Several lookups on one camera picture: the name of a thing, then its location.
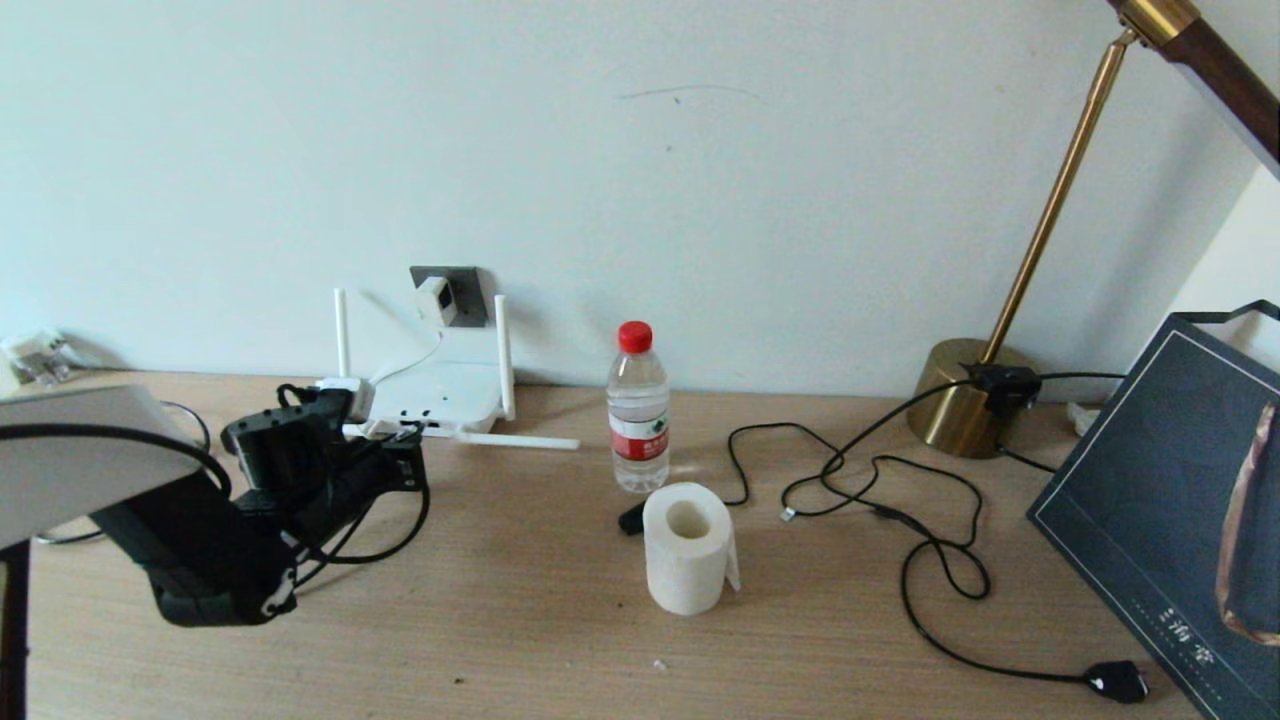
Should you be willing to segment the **white power adapter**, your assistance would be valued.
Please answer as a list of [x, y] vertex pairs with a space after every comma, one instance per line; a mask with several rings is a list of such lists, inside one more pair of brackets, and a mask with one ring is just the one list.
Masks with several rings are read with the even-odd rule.
[[431, 327], [448, 328], [457, 318], [457, 304], [449, 279], [428, 275], [415, 288], [413, 305], [419, 318]]

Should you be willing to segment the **white router with antennas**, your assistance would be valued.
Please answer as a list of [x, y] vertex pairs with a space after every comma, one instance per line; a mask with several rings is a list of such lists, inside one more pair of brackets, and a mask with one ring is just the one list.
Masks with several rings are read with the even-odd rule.
[[[348, 314], [343, 290], [335, 290], [334, 304], [338, 347], [338, 370], [334, 377], [356, 377], [349, 369]], [[436, 334], [435, 343], [416, 359], [381, 369], [367, 379], [375, 387], [369, 420], [361, 424], [342, 423], [340, 432], [348, 438], [365, 438], [371, 433], [412, 427], [425, 437], [453, 439], [461, 445], [577, 450], [579, 439], [493, 432], [497, 421], [516, 419], [515, 369], [504, 296], [495, 297], [494, 310], [494, 363], [440, 357], [449, 332], [457, 328], [428, 325]]]

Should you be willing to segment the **clear water bottle red cap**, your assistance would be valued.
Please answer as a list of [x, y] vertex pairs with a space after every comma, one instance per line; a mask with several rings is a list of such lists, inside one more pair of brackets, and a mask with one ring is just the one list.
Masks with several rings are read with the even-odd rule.
[[622, 323], [616, 341], [605, 388], [614, 479], [630, 493], [649, 495], [669, 477], [669, 383], [648, 323]]

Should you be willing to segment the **white toilet paper roll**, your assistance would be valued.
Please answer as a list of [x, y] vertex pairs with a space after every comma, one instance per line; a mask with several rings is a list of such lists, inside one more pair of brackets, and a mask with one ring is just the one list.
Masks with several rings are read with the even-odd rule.
[[723, 589], [742, 589], [736, 532], [727, 505], [705, 486], [682, 482], [653, 493], [643, 510], [646, 587], [666, 611], [696, 616]]

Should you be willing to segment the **clear plastic wrapper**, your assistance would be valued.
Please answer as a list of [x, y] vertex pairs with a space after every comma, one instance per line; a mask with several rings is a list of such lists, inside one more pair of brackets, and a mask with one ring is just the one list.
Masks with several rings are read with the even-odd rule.
[[68, 342], [55, 331], [36, 331], [0, 338], [0, 354], [26, 379], [55, 387], [72, 377]]

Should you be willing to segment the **brass desk lamp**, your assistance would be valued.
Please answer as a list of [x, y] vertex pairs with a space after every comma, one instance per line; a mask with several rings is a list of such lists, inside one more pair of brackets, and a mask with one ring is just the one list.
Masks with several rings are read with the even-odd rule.
[[[914, 396], [902, 406], [915, 437], [945, 454], [978, 459], [1000, 456], [1004, 437], [1025, 409], [1006, 416], [984, 410], [986, 397], [970, 383], [964, 365], [983, 363], [1034, 369], [1029, 359], [1007, 348], [1005, 342], [1133, 44], [1152, 50], [1197, 82], [1220, 105], [1229, 126], [1263, 168], [1280, 179], [1280, 97], [1203, 18], [1196, 1], [1105, 1], [1123, 31], [1102, 53], [995, 327], [986, 340], [938, 342], [925, 360]], [[1060, 378], [1057, 373], [1039, 375], [1043, 383]]]

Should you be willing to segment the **black adapter on lamp base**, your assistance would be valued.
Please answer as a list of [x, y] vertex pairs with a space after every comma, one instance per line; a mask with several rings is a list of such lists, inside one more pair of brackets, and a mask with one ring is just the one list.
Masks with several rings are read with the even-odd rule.
[[984, 410], [997, 416], [1033, 405], [1043, 384], [1041, 374], [1029, 366], [975, 363], [964, 368], [970, 383], [986, 397]]

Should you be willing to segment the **dark blue paper gift bag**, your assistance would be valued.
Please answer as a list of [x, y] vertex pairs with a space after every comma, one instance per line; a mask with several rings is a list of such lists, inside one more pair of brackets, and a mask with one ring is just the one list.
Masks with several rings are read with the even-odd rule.
[[1028, 511], [1208, 720], [1280, 720], [1280, 306], [1174, 313]]

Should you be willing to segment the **grey wall socket plate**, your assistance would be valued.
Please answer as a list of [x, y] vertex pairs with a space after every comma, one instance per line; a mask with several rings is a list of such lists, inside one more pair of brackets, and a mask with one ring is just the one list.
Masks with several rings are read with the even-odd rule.
[[449, 279], [457, 304], [457, 318], [448, 328], [484, 328], [489, 323], [489, 311], [480, 273], [476, 266], [430, 266], [411, 265], [410, 277], [416, 286], [428, 275], [444, 275]]

